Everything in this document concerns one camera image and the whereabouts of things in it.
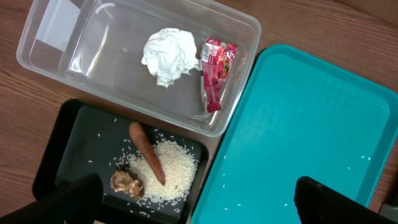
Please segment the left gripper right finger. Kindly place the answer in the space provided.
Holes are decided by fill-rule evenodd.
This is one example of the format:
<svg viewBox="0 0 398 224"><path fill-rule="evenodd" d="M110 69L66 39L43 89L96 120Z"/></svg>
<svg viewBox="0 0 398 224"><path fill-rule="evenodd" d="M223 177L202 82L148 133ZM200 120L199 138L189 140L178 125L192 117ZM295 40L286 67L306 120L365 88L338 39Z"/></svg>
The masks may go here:
<svg viewBox="0 0 398 224"><path fill-rule="evenodd" d="M307 176L296 182L294 203L302 224L395 223Z"/></svg>

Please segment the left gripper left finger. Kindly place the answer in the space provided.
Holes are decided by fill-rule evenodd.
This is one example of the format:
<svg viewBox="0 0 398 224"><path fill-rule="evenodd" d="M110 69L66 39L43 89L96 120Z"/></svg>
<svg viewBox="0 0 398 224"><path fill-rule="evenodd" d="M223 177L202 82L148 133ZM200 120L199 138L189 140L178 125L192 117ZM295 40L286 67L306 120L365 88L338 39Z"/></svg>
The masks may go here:
<svg viewBox="0 0 398 224"><path fill-rule="evenodd" d="M89 174L68 187L1 217L1 223L93 223L100 212L103 183Z"/></svg>

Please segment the brown food chunk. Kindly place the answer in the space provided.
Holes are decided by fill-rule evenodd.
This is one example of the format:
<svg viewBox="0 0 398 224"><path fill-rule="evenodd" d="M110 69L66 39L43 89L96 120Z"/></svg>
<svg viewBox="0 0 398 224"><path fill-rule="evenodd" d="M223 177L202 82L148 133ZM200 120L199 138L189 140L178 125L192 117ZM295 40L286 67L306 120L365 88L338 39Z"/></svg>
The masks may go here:
<svg viewBox="0 0 398 224"><path fill-rule="evenodd" d="M128 194L135 201L144 196L143 182L137 178L137 175L125 167L118 169L110 179L110 186L115 192Z"/></svg>

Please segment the brown sausage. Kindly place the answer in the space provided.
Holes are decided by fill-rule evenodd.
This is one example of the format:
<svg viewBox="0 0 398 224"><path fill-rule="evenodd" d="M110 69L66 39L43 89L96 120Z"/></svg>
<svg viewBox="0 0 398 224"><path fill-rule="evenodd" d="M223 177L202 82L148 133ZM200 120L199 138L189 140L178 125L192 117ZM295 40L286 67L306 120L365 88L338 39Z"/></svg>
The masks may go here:
<svg viewBox="0 0 398 224"><path fill-rule="evenodd" d="M165 185L165 174L162 165L150 143L144 128L138 122L132 122L129 125L129 135L137 149L144 156L149 167L152 169L157 180Z"/></svg>

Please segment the pile of white rice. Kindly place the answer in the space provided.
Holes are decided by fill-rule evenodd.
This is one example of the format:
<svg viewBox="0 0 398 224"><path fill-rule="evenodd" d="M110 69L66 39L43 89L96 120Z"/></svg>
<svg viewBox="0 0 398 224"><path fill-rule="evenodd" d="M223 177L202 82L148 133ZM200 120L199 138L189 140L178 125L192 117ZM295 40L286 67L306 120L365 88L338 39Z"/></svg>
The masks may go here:
<svg viewBox="0 0 398 224"><path fill-rule="evenodd" d="M158 142L154 146L154 152L165 174L165 184L157 180L141 154L130 154L126 161L131 172L143 182L143 199L154 203L185 199L198 167L198 160L194 158L194 153L178 145L177 142L169 140Z"/></svg>

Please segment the white napkin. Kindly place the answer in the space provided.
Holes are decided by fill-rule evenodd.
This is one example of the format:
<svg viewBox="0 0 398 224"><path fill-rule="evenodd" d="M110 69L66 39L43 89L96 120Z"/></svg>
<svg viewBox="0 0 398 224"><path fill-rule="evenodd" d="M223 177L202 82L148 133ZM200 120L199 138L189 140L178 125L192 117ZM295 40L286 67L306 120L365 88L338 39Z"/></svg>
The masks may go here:
<svg viewBox="0 0 398 224"><path fill-rule="evenodd" d="M191 32L164 28L152 34L143 49L141 64L156 77L156 84L168 88L190 70L201 70L197 47Z"/></svg>

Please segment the red snack wrapper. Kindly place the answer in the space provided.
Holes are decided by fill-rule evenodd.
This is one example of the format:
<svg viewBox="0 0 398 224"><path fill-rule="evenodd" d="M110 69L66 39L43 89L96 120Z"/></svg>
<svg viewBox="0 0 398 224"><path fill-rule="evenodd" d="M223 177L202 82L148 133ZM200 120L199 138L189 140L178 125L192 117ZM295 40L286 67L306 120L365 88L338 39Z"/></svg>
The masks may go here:
<svg viewBox="0 0 398 224"><path fill-rule="evenodd" d="M228 80L237 45L208 38L201 51L201 97L205 113L221 110L220 91Z"/></svg>

